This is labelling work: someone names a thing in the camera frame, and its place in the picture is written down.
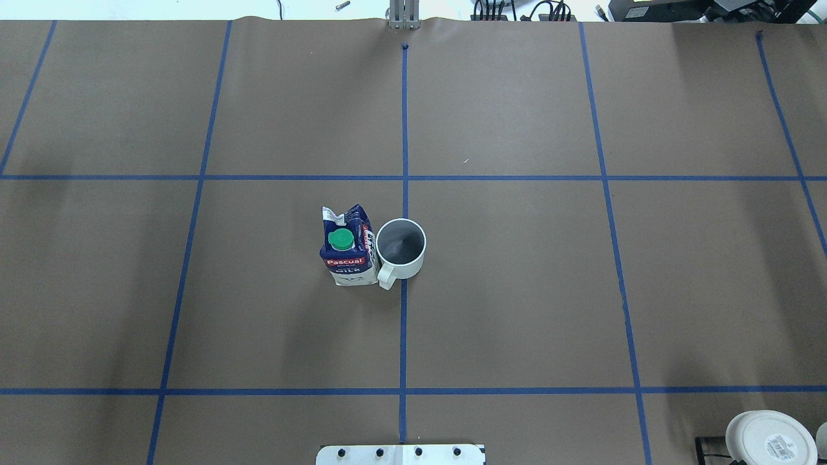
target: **vertical blue line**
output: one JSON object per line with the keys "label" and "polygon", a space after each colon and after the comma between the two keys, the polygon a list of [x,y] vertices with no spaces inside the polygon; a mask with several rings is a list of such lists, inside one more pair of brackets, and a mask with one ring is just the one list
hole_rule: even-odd
{"label": "vertical blue line", "polygon": [[[408,48],[402,43],[402,217],[408,217]],[[402,280],[399,309],[399,442],[408,439],[408,280]]]}
{"label": "vertical blue line", "polygon": [[49,28],[49,34],[46,35],[46,42],[43,44],[43,49],[41,50],[41,56],[37,59],[37,66],[35,66],[35,72],[31,74],[31,80],[29,81],[29,87],[26,89],[26,96],[23,97],[23,103],[20,105],[20,111],[17,112],[17,120],[14,122],[14,127],[12,128],[12,134],[8,137],[8,142],[6,143],[6,150],[2,154],[2,160],[0,161],[0,175],[2,175],[3,171],[6,169],[6,164],[8,163],[8,157],[12,154],[12,148],[14,147],[14,140],[17,138],[17,131],[20,129],[20,125],[23,123],[23,116],[26,114],[26,107],[29,106],[29,99],[31,98],[31,92],[35,89],[35,83],[37,83],[37,76],[41,73],[41,68],[43,67],[43,61],[46,58],[46,52],[49,51],[49,45],[51,44],[51,39],[55,35],[55,28],[57,27],[57,21],[53,21],[51,27]]}
{"label": "vertical blue line", "polygon": [[580,26],[580,45],[583,50],[583,65],[586,70],[586,87],[589,91],[589,105],[591,106],[591,123],[595,128],[595,144],[597,145],[597,158],[600,163],[600,177],[603,180],[603,197],[606,203],[606,214],[609,217],[609,233],[612,238],[612,250],[614,252],[614,269],[618,276],[618,287],[620,297],[623,301],[623,314],[626,325],[626,343],[629,346],[629,363],[632,366],[632,380],[634,382],[635,400],[638,404],[638,422],[640,423],[640,439],[643,443],[643,456],[647,465],[652,465],[652,452],[649,448],[649,432],[646,425],[646,411],[643,408],[643,394],[640,390],[640,375],[638,373],[638,355],[634,348],[634,335],[632,332],[632,317],[629,314],[629,299],[626,297],[626,283],[623,274],[623,262],[620,260],[620,248],[618,246],[617,229],[614,225],[614,209],[612,208],[612,196],[609,191],[609,177],[606,173],[606,162],[603,154],[603,141],[600,137],[600,124],[597,119],[597,104],[595,102],[595,90],[591,81],[591,68],[589,66],[589,50],[586,46],[586,31],[583,23]]}
{"label": "vertical blue line", "polygon": [[758,33],[755,35],[755,41],[758,44],[758,54],[761,56],[761,66],[763,66],[764,76],[767,78],[767,86],[770,89],[772,103],[775,105],[776,113],[778,114],[778,121],[781,122],[781,128],[784,131],[786,146],[790,149],[792,162],[796,166],[796,172],[798,173],[798,180],[801,183],[801,188],[804,190],[804,197],[807,199],[807,207],[810,208],[810,216],[812,216],[813,223],[815,224],[815,230],[819,234],[819,240],[821,241],[821,250],[822,252],[824,252],[825,256],[827,256],[827,241],[825,241],[824,230],[821,228],[821,221],[819,221],[819,215],[815,212],[815,205],[813,204],[813,199],[810,196],[810,188],[807,186],[807,180],[804,178],[804,170],[801,168],[801,162],[798,159],[796,146],[792,143],[790,128],[786,125],[786,118],[784,118],[784,112],[781,110],[781,103],[778,102],[778,95],[775,91],[775,85],[772,83],[770,67],[767,63],[767,55],[764,53],[763,31],[758,31]]}
{"label": "vertical blue line", "polygon": [[158,404],[155,407],[155,421],[152,425],[152,435],[150,436],[149,453],[146,455],[146,464],[152,465],[155,461],[155,447],[158,444],[158,433],[160,432],[161,417],[164,412],[164,399],[167,384],[170,380],[170,366],[172,364],[172,354],[175,347],[175,336],[178,333],[178,322],[181,315],[181,305],[184,302],[184,288],[187,284],[187,272],[189,271],[189,258],[193,251],[193,239],[195,237],[195,226],[198,222],[198,210],[201,206],[201,193],[203,192],[204,177],[207,173],[207,162],[209,159],[209,148],[213,138],[213,127],[215,126],[215,114],[218,110],[218,100],[221,97],[221,83],[224,77],[224,65],[227,62],[227,49],[230,45],[230,32],[232,31],[232,21],[227,22],[227,29],[224,31],[224,44],[221,51],[221,63],[218,66],[218,77],[215,83],[215,93],[213,94],[213,106],[210,110],[209,124],[207,126],[207,136],[204,138],[204,150],[201,157],[201,171],[198,177],[198,187],[195,189],[195,200],[193,201],[193,212],[189,219],[189,232],[187,233],[187,245],[184,249],[184,262],[181,265],[181,276],[178,282],[178,293],[175,296],[175,308],[172,314],[172,324],[170,325],[170,339],[166,345],[166,355],[164,359],[164,371],[161,374],[160,388],[161,394],[158,395]]}

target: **white floor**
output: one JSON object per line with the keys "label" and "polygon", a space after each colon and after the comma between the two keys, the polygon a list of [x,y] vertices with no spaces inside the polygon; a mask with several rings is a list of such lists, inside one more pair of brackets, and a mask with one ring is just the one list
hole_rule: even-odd
{"label": "white floor", "polygon": [[[385,17],[388,0],[351,0],[337,12],[335,6],[344,0],[281,0],[285,20],[336,20]],[[567,0],[578,21],[600,21],[595,5],[608,11],[608,0]],[[534,0],[516,0],[517,16],[529,14]],[[446,17],[467,20],[474,7],[473,0],[421,0],[420,17]],[[538,12],[545,12],[540,7]],[[827,17],[827,0],[819,0],[812,11]],[[510,8],[505,10],[510,15]],[[36,20],[211,20],[257,16],[279,19],[276,0],[3,0],[0,19]],[[800,22],[815,23],[810,15]]]}

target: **mug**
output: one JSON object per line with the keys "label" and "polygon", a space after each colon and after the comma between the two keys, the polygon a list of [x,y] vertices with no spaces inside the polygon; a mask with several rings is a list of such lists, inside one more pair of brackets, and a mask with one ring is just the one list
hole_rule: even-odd
{"label": "mug", "polygon": [[419,273],[428,241],[422,227],[407,218],[392,219],[376,234],[376,251],[382,260],[379,286],[389,290],[394,281]]}

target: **mug rim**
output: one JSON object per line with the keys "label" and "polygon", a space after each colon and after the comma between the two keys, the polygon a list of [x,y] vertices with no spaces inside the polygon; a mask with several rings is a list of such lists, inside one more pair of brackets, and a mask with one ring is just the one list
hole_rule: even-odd
{"label": "mug rim", "polygon": [[[408,263],[394,263],[390,260],[386,260],[385,257],[382,256],[382,251],[379,249],[379,235],[382,233],[382,230],[385,229],[385,226],[387,226],[391,223],[397,222],[397,221],[407,221],[408,223],[412,223],[414,226],[419,228],[419,232],[422,233],[422,239],[423,239],[423,241],[422,241],[422,251],[419,252],[419,255],[417,255],[416,258],[409,261]],[[410,218],[394,218],[394,219],[388,220],[387,222],[385,222],[385,224],[382,225],[381,228],[379,228],[379,232],[376,233],[376,253],[379,255],[379,258],[381,258],[384,263],[388,263],[392,266],[408,266],[412,263],[415,263],[417,260],[422,258],[423,255],[425,255],[425,249],[426,248],[428,248],[428,236],[425,234],[425,230],[422,229],[422,226],[419,226],[419,223],[413,221]]]}

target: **green cap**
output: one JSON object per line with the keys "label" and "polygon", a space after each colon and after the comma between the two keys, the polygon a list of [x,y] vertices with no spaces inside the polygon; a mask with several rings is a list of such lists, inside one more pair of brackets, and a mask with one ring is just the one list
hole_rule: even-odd
{"label": "green cap", "polygon": [[339,228],[327,235],[327,241],[340,252],[350,250],[353,247],[353,232],[347,228]]}

